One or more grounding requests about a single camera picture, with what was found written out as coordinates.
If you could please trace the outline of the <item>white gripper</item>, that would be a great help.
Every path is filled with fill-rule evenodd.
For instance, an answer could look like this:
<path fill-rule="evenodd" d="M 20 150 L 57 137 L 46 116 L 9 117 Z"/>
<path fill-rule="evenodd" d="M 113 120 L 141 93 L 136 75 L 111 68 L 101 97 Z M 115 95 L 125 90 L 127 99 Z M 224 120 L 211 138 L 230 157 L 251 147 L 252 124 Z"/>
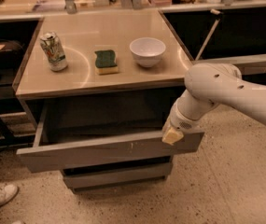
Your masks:
<path fill-rule="evenodd" d="M 165 123 L 162 128 L 162 142 L 172 146 L 184 137 L 183 133 L 194 130 L 201 117 L 202 112 L 198 104 L 176 101 L 168 117 L 170 124 Z"/>

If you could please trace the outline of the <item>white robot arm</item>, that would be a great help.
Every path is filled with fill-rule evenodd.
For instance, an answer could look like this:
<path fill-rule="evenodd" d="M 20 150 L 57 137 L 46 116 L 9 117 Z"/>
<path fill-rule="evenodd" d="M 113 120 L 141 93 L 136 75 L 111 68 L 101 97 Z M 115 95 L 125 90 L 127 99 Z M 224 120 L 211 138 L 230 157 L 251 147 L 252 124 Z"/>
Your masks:
<path fill-rule="evenodd" d="M 172 145 L 191 133 L 218 105 L 228 105 L 266 126 L 266 86 L 242 80 L 230 63 L 197 63 L 185 74 L 186 89 L 176 99 L 162 128 L 162 141 Z"/>

